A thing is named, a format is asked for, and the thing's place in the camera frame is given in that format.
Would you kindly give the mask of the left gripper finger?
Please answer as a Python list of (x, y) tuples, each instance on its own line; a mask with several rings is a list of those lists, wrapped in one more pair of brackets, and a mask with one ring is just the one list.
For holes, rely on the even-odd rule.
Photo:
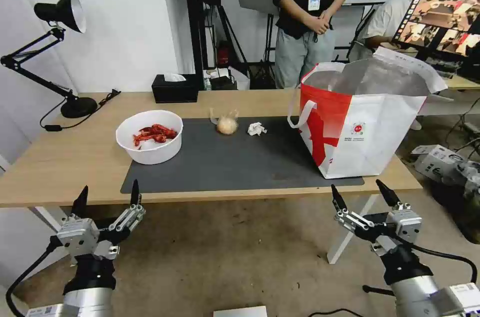
[(126, 239), (142, 221), (145, 214), (139, 182), (135, 179), (131, 189), (129, 207), (109, 225), (107, 231), (116, 239)]
[(87, 217), (89, 187), (86, 185), (79, 196), (73, 201), (69, 216), (75, 219), (84, 219)]

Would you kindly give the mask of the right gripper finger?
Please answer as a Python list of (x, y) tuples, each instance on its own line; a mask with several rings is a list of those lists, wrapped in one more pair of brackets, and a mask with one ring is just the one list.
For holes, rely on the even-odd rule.
[(354, 211), (350, 211), (347, 208), (347, 205), (337, 190), (334, 184), (331, 185), (332, 192), (332, 203), (336, 210), (334, 219), (346, 228), (348, 231), (355, 233), (357, 229), (360, 231), (369, 231), (374, 227), (374, 223), (370, 220), (367, 220), (363, 216), (359, 215)]
[(400, 201), (396, 192), (384, 184), (381, 180), (376, 179), (376, 185), (385, 200), (386, 204), (391, 208), (391, 215), (398, 215), (410, 210), (410, 205), (408, 203), (403, 203)]

